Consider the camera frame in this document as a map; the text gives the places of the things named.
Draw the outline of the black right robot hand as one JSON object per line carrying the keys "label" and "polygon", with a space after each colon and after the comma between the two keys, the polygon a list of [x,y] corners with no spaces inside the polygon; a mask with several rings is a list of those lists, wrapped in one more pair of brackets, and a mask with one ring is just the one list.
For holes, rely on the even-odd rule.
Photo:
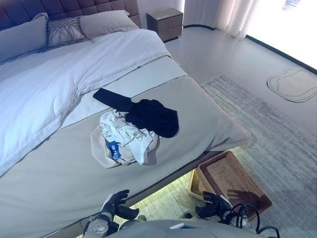
{"label": "black right robot hand", "polygon": [[208,191],[203,192],[203,199],[206,202],[205,206],[195,207],[196,214],[201,218],[218,216],[221,220],[223,220],[224,213],[230,211],[233,207],[225,197]]}

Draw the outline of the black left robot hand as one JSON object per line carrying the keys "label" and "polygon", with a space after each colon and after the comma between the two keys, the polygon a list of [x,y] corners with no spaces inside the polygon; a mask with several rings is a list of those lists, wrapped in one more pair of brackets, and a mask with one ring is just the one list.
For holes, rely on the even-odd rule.
{"label": "black left robot hand", "polygon": [[126,203],[126,198],[129,195],[130,190],[122,190],[115,194],[110,194],[108,198],[105,200],[101,213],[108,212],[113,217],[119,216],[126,220],[134,220],[137,218],[139,214],[139,209],[131,209],[129,207],[124,206]]}

